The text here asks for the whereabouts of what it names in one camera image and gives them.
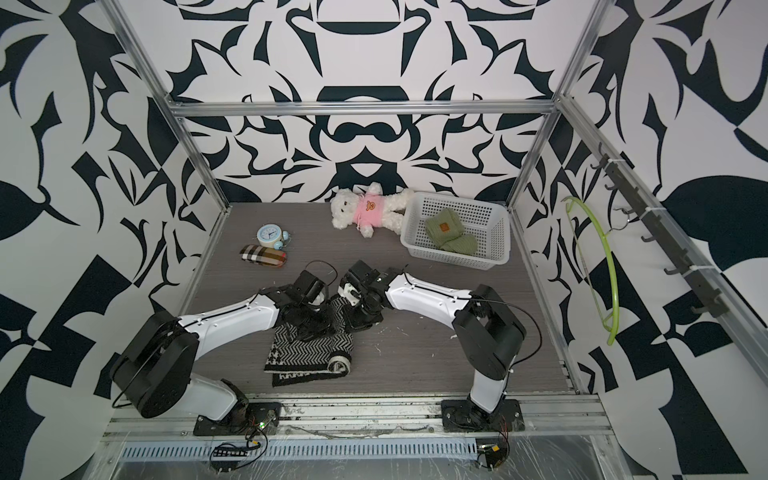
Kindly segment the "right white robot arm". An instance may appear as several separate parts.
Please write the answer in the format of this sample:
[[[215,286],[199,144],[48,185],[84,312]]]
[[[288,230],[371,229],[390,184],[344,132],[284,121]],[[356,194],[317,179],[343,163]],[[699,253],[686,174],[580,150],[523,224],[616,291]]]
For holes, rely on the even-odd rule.
[[[474,376],[465,400],[441,403],[446,431],[502,431],[514,421],[519,404],[507,402],[505,390],[527,330],[493,288],[453,289],[403,269],[381,273],[358,261],[340,280],[338,294],[350,305],[344,320],[353,331],[380,323],[386,309],[412,312],[453,330]]]

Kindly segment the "houndstooth black white garment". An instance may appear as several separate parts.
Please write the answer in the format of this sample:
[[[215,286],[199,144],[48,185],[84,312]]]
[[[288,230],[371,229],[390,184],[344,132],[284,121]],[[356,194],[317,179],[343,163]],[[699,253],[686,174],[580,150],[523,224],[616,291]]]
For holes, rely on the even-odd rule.
[[[327,312],[333,333],[301,341],[296,327],[283,324],[275,329],[264,371],[272,375],[272,386],[287,386],[315,380],[342,378],[351,372],[353,334],[346,331],[346,300],[335,295]]]

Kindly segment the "green knitted scarf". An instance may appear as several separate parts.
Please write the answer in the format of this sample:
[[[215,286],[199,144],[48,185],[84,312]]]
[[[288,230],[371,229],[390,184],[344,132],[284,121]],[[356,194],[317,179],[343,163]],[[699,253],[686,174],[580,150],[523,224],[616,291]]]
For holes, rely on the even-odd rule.
[[[436,247],[441,246],[465,233],[465,228],[458,214],[451,208],[443,208],[436,215],[425,220],[425,229]]]
[[[441,250],[460,255],[474,256],[478,251],[478,243],[474,235],[463,234],[445,242],[441,246]]]

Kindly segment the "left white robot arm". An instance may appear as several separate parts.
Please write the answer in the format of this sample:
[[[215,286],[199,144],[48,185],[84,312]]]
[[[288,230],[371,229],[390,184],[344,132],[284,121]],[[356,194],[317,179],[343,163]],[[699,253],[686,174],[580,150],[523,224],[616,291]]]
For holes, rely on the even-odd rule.
[[[118,397],[144,418],[188,413],[227,429],[249,423],[249,401],[232,382],[194,372],[195,363],[215,349],[284,323],[320,332],[328,287],[319,280],[264,288],[216,310],[175,316],[154,313],[112,365]]]

